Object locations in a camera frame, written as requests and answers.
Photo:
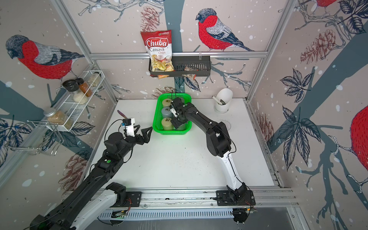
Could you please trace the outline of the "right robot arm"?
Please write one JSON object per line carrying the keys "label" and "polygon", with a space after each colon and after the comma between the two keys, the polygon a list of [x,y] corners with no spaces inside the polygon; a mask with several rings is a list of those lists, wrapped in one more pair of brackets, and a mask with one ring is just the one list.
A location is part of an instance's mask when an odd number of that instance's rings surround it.
{"label": "right robot arm", "polygon": [[249,191],[248,186],[240,179],[232,159],[231,145],[234,144],[226,125],[215,122],[203,115],[192,103],[183,103],[175,98],[170,105],[175,128],[191,121],[206,134],[206,146],[209,152],[220,160],[227,181],[229,198],[234,204],[239,203]]}

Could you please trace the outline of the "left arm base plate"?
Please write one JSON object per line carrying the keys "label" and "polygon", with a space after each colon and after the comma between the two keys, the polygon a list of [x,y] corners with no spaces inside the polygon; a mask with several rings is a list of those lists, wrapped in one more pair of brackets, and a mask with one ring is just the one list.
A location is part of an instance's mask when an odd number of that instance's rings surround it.
{"label": "left arm base plate", "polygon": [[113,182],[106,187],[106,190],[111,190],[114,192],[116,196],[116,201],[111,206],[112,208],[129,208],[129,207],[139,207],[142,192],[141,191],[133,191],[128,192],[127,188],[124,185]]}

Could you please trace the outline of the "green tea canister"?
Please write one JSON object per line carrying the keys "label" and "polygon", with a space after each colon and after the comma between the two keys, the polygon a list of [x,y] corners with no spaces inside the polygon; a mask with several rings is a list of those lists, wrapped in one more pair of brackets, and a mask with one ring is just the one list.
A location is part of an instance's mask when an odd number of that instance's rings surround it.
{"label": "green tea canister", "polygon": [[186,127],[187,127],[187,123],[184,123],[184,124],[180,125],[180,126],[177,128],[177,130],[179,130],[179,131],[184,131],[184,130],[186,130]]}

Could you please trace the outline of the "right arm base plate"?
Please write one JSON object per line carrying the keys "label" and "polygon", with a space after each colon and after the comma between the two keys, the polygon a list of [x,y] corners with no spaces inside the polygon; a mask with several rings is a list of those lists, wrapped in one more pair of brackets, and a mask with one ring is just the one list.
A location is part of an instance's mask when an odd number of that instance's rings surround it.
{"label": "right arm base plate", "polygon": [[217,201],[218,206],[255,206],[256,201],[253,191],[242,183],[238,189],[231,189],[227,186],[226,190],[217,190],[213,200]]}

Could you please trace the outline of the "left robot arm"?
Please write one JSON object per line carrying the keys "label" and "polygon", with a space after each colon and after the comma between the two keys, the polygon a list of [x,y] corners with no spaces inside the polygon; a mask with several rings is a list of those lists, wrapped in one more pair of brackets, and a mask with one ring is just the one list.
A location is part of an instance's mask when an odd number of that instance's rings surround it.
{"label": "left robot arm", "polygon": [[115,203],[126,204],[126,187],[119,183],[107,186],[107,193],[93,200],[93,196],[125,164],[124,157],[136,145],[149,143],[152,127],[144,128],[141,134],[139,125],[126,126],[124,133],[115,132],[104,142],[106,149],[94,165],[87,178],[56,208],[45,216],[35,217],[31,230],[82,230],[90,225],[101,213]]}

